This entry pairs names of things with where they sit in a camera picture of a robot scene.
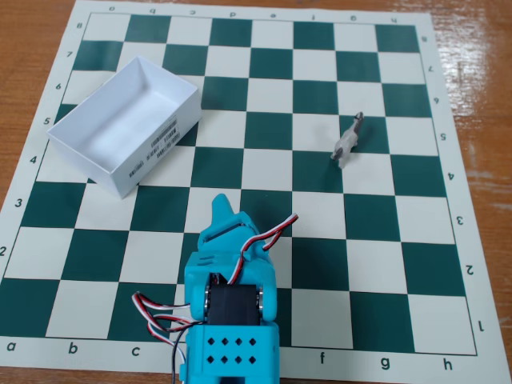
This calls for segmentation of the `turquoise gripper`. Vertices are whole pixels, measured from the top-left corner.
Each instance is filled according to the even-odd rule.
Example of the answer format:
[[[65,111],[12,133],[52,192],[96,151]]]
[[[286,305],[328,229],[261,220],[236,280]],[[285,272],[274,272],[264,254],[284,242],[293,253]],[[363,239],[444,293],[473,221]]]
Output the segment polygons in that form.
[[[218,194],[212,201],[210,226],[199,235],[199,265],[235,265],[243,244],[248,238],[259,235],[250,216],[240,211],[233,212],[230,201],[224,194]]]

